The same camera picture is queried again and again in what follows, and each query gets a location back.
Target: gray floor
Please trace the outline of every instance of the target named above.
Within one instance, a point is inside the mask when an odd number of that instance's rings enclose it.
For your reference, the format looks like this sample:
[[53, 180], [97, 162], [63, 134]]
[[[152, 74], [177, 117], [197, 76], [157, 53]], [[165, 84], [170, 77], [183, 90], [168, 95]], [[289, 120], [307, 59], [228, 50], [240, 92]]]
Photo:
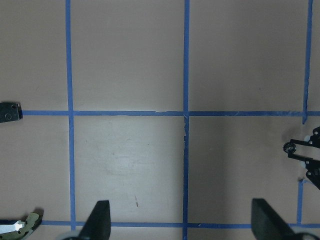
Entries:
[[[319, 9], [314, 1], [311, 111], [320, 111]], [[71, 1], [74, 111], [176, 114], [74, 117], [75, 221], [109, 199], [113, 222], [183, 222], [184, 11], [184, 0]], [[307, 15], [307, 0], [190, 0], [188, 110], [302, 111]], [[0, 102], [26, 111], [0, 124], [0, 219], [43, 208], [44, 225], [29, 239], [53, 240], [70, 230], [64, 223], [73, 211], [66, 2], [2, 0], [0, 20]], [[253, 240], [250, 229], [234, 226], [250, 223], [256, 197], [297, 222], [305, 170], [282, 146], [311, 134], [319, 116], [305, 125], [301, 116], [190, 116], [189, 123], [188, 222], [233, 226], [189, 228], [189, 240]], [[320, 224], [319, 194], [303, 185], [303, 224]], [[111, 231], [111, 240], [183, 237], [168, 225]]]

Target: vertical blue tape line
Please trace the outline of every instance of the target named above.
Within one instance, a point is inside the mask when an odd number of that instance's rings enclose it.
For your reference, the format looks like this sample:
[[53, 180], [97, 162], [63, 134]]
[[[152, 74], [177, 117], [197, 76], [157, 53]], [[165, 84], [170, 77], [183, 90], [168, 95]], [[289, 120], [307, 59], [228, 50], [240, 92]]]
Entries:
[[182, 239], [188, 239], [188, 183], [189, 183], [189, 23], [190, 0], [184, 0], [184, 39], [183, 39], [183, 115], [184, 115], [184, 152], [183, 152], [183, 229]]
[[65, 43], [66, 43], [66, 75], [69, 116], [69, 171], [70, 171], [70, 226], [76, 229], [76, 196], [75, 196], [75, 131], [74, 101], [72, 88], [72, 56], [71, 56], [71, 0], [65, 0]]
[[306, 46], [305, 46], [305, 68], [304, 68], [304, 91], [303, 91], [303, 115], [302, 124], [308, 119], [308, 89], [310, 78], [310, 57], [311, 57], [311, 41], [312, 41], [312, 6], [313, 0], [308, 1], [308, 18], [306, 30]]
[[296, 210], [296, 223], [300, 225], [302, 223], [302, 204], [304, 196], [304, 181], [300, 180], [298, 185], [298, 204]]

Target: silver metal part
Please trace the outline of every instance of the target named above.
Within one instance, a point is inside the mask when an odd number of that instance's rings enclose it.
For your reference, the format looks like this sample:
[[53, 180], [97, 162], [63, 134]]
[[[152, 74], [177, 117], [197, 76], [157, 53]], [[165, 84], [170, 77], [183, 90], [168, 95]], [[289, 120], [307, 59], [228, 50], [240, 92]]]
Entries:
[[25, 226], [25, 222], [20, 220], [11, 225], [0, 225], [0, 234], [19, 231], [24, 226]]

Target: black mechanical part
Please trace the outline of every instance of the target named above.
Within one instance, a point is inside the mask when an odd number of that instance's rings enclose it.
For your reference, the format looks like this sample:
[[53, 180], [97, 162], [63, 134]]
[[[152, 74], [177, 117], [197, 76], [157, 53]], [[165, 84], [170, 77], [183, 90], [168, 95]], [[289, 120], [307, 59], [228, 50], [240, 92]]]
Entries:
[[291, 139], [283, 146], [283, 150], [288, 154], [288, 158], [296, 159], [305, 163], [307, 169], [306, 177], [320, 190], [320, 160], [312, 157], [295, 154], [296, 145], [314, 147], [320, 149], [320, 127], [313, 129], [313, 135], [309, 141]]
[[263, 198], [252, 199], [251, 230], [257, 240], [320, 240], [310, 233], [295, 233]]
[[111, 234], [110, 204], [98, 201], [77, 237], [64, 240], [108, 240]]
[[19, 103], [0, 102], [0, 123], [18, 121], [22, 119], [22, 110]]

